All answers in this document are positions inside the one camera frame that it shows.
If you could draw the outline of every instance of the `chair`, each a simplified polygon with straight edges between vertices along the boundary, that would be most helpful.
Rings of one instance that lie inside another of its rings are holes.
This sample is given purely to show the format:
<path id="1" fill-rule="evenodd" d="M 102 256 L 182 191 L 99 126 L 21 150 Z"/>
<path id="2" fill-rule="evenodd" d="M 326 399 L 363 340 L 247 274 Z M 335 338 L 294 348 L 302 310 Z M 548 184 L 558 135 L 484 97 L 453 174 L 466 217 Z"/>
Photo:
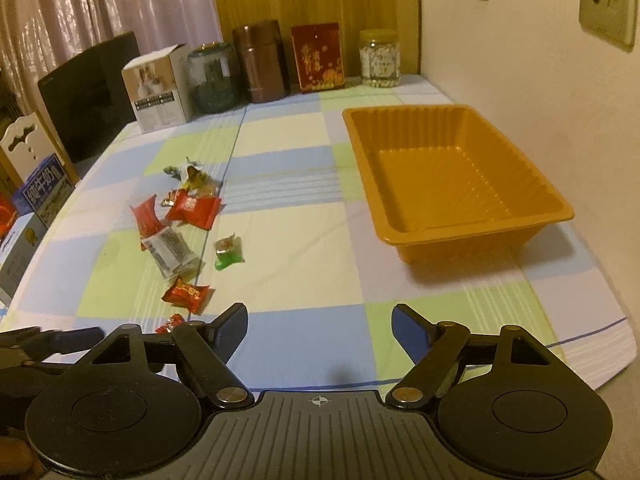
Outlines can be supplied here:
<path id="1" fill-rule="evenodd" d="M 0 140 L 0 148 L 22 182 L 52 153 L 58 156 L 71 183 L 75 185 L 79 181 L 66 150 L 56 145 L 37 112 L 19 117 L 8 126 Z"/>

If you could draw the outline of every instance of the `red box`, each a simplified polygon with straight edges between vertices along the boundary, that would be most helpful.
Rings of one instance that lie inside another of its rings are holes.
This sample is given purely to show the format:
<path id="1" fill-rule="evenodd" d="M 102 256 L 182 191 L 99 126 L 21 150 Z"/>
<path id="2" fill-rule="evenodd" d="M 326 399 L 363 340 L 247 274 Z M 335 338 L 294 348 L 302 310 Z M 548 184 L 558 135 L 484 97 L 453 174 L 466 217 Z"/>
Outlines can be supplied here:
<path id="1" fill-rule="evenodd" d="M 298 82 L 303 92 L 330 90 L 344 86 L 337 23 L 291 27 Z"/>

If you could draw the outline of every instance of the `orange plastic tray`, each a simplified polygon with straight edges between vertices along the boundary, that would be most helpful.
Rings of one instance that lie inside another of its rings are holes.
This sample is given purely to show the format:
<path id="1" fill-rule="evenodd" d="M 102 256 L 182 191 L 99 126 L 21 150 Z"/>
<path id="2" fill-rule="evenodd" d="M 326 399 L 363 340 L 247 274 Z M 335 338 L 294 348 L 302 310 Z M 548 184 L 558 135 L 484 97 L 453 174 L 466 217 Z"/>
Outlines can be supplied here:
<path id="1" fill-rule="evenodd" d="M 342 114 L 376 233 L 407 263 L 527 242 L 574 217 L 503 134 L 463 105 Z"/>

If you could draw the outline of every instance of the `table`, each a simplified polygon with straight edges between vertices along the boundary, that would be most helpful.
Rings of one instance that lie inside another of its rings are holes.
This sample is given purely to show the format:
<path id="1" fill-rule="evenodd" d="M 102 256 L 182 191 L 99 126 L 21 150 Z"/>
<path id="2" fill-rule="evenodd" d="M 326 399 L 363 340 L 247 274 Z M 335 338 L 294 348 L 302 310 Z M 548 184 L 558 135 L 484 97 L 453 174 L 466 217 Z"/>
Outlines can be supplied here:
<path id="1" fill-rule="evenodd" d="M 216 289 L 192 319 L 246 304 L 248 334 L 229 365 L 252 391 L 384 394 L 412 365 L 390 330 L 399 302 L 477 333 L 520 324 L 600 386 L 635 358 L 636 342 L 570 222 L 546 227 L 519 250 L 414 267 L 376 237 L 342 110 L 448 102 L 420 76 L 404 76 L 396 89 L 350 84 L 151 134 L 127 125 L 47 233 L 0 329 L 111 331 L 135 322 L 152 332 L 184 314 L 161 301 L 167 283 L 140 251 L 129 205 L 175 187 L 162 168 L 188 156 L 224 181 L 213 229 L 177 228 L 201 257 L 197 284 Z M 214 242 L 232 233 L 246 261 L 217 272 Z"/>

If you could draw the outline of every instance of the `pink curtain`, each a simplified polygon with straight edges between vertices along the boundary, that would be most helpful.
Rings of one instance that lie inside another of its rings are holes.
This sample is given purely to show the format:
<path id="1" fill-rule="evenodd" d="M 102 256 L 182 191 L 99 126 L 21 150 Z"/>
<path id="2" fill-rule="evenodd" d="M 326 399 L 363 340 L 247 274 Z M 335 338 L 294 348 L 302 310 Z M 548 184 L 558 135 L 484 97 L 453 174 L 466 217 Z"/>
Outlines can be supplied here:
<path id="1" fill-rule="evenodd" d="M 128 30 L 140 54 L 222 40 L 215 0 L 0 0 L 0 70 L 22 110 L 39 109 L 51 126 L 38 79 Z"/>

